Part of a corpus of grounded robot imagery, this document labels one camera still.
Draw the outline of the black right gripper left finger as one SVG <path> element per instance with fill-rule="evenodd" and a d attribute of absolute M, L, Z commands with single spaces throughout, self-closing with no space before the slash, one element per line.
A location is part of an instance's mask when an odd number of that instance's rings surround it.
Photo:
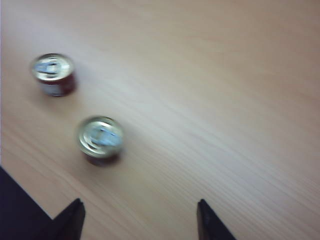
<path fill-rule="evenodd" d="M 80 240 L 86 216 L 84 203 L 75 199 L 37 236 L 38 240 Z"/>

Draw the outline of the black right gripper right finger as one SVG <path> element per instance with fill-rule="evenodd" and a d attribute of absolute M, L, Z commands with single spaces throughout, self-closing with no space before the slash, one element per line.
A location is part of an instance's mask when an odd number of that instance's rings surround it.
<path fill-rule="evenodd" d="M 236 240 L 204 199 L 197 203 L 196 217 L 200 240 Z"/>

